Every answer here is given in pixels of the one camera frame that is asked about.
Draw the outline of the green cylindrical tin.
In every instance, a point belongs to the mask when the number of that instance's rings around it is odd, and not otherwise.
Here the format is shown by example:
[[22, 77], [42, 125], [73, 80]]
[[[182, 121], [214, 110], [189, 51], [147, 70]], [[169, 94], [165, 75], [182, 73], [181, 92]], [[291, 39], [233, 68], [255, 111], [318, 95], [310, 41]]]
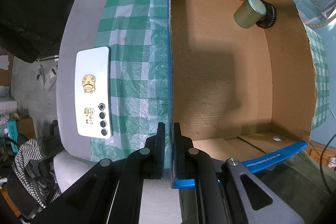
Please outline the green cylindrical tin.
[[266, 15], [266, 6], [261, 0], [245, 0], [234, 13], [236, 23], [250, 28]]

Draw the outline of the blue-edged cardboard box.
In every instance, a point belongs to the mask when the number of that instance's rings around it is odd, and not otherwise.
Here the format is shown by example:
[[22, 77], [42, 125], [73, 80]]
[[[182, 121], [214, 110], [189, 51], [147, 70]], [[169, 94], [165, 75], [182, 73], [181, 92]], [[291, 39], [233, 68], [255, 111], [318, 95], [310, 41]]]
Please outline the blue-edged cardboard box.
[[169, 0], [173, 122], [217, 160], [258, 172], [305, 149], [315, 104], [310, 40], [294, 0], [273, 27], [242, 28], [245, 0]]

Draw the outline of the white smartphone with stickers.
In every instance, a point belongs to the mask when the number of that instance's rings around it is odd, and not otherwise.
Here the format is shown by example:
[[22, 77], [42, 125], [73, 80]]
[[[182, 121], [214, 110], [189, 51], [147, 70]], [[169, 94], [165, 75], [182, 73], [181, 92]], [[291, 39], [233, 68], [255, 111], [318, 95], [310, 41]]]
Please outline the white smartphone with stickers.
[[79, 51], [75, 62], [74, 98], [78, 134], [112, 136], [109, 111], [109, 48]]

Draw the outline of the olive green trousers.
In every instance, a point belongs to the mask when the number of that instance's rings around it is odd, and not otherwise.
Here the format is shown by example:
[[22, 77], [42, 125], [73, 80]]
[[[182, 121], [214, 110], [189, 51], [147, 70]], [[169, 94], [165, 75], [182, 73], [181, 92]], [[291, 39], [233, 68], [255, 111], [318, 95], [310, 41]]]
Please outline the olive green trousers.
[[[335, 171], [322, 166], [329, 188], [335, 190]], [[313, 223], [331, 198], [319, 170], [319, 164], [305, 150], [255, 175], [283, 199], [305, 223]], [[197, 223], [193, 189], [179, 190], [182, 223]]]

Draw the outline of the striped clothing pile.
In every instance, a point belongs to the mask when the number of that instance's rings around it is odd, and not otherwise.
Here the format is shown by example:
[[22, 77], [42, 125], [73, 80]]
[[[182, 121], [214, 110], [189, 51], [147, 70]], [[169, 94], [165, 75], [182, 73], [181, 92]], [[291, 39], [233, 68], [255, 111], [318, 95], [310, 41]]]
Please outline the striped clothing pile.
[[21, 144], [15, 156], [13, 170], [25, 190], [45, 208], [60, 196], [51, 164], [64, 150], [59, 136], [29, 139]]

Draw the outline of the pair of grey slippers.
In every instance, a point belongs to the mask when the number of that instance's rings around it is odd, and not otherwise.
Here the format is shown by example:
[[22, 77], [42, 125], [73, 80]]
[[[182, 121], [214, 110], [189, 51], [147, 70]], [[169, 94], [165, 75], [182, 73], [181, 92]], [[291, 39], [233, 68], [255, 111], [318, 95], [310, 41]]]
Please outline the pair of grey slippers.
[[58, 74], [58, 66], [55, 65], [48, 72], [45, 72], [43, 65], [39, 65], [35, 78], [41, 89], [50, 91], [54, 83], [56, 83]]

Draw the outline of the green checkered tablecloth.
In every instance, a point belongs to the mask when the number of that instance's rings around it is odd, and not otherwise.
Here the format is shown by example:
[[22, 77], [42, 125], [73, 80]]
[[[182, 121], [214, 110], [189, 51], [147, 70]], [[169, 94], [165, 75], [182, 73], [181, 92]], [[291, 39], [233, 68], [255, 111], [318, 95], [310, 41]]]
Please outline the green checkered tablecloth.
[[109, 48], [112, 136], [91, 139], [91, 160], [120, 160], [169, 124], [168, 0], [106, 0], [95, 45]]

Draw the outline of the teal box on floor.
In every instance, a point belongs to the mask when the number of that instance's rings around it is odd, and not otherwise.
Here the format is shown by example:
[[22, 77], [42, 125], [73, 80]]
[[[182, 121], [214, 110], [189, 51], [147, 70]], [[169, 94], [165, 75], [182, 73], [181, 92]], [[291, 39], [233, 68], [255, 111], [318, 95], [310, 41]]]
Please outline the teal box on floor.
[[18, 130], [17, 123], [15, 120], [11, 119], [7, 121], [7, 128], [9, 131], [9, 138], [14, 142], [11, 143], [11, 147], [14, 153], [18, 152], [17, 140], [18, 140]]

